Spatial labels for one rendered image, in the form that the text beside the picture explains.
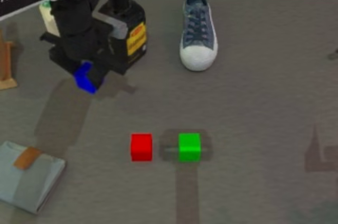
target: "table surface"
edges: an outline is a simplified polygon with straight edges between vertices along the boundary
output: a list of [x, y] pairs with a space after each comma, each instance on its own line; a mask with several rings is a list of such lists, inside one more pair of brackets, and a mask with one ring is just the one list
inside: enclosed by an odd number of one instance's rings
[[[37, 8], [0, 23], [19, 83], [0, 92], [0, 143], [69, 162], [38, 218], [0, 203], [0, 224], [335, 224], [338, 0], [210, 0], [220, 48], [203, 73], [180, 63], [183, 1], [137, 1], [147, 55], [95, 96], [48, 60]], [[163, 160], [188, 130], [212, 156]], [[152, 163], [130, 161], [135, 132], [153, 133]]]

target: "yellow label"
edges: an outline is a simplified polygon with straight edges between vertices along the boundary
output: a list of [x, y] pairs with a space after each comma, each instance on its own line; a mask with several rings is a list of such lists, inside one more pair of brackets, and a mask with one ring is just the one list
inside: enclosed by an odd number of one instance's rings
[[146, 25], [142, 22], [134, 28], [127, 39], [128, 56], [133, 55], [147, 41]]

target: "sneaker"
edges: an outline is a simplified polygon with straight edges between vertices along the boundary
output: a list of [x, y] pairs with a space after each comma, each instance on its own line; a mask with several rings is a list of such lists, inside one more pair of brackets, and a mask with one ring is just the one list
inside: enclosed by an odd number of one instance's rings
[[204, 71], [214, 62], [218, 43], [206, 0], [186, 0], [180, 45], [181, 61], [191, 71]]

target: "red cube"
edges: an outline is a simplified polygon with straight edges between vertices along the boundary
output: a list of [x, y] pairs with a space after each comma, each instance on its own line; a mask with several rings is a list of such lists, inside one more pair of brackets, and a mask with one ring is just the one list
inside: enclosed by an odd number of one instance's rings
[[153, 137], [150, 133], [132, 134], [130, 154], [133, 162], [150, 162], [153, 159]]

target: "black bottle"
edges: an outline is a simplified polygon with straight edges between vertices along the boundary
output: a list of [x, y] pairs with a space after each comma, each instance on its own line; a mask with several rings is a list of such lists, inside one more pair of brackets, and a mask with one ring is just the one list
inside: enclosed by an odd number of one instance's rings
[[100, 0], [93, 18], [102, 47], [100, 59], [124, 74], [147, 50], [144, 9], [133, 0]]

